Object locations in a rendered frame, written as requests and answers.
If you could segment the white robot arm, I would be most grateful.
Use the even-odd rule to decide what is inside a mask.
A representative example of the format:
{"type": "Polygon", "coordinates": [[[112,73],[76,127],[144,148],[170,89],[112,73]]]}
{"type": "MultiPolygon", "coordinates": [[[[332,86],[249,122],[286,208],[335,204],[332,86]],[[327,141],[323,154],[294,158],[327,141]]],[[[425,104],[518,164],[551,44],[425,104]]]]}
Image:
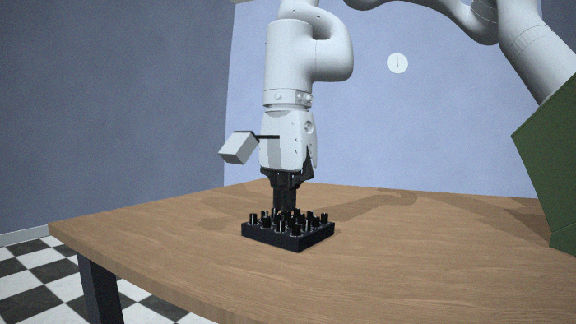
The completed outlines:
{"type": "MultiPolygon", "coordinates": [[[[472,0],[471,6],[460,0],[343,1],[358,11],[391,1],[415,3],[442,13],[479,44],[499,43],[537,109],[576,72],[576,54],[539,17],[537,0],[472,0]]],[[[281,0],[276,21],[267,26],[263,107],[310,109],[314,82],[351,77],[350,33],[338,17],[315,8],[318,5],[319,0],[281,0]]],[[[218,154],[226,163],[245,165],[259,139],[280,135],[234,131],[218,154]]]]}

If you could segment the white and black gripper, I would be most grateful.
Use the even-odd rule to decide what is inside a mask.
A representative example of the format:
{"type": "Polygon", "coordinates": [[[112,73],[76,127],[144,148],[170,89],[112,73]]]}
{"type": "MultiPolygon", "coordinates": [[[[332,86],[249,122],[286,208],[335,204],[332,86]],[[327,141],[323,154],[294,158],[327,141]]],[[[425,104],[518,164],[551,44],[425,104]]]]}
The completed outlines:
{"type": "Polygon", "coordinates": [[[294,211],[296,189],[314,178],[317,167],[314,115],[307,109],[265,109],[260,135],[280,135],[280,139],[259,139],[260,172],[273,188],[273,208],[282,213],[294,211]]]}

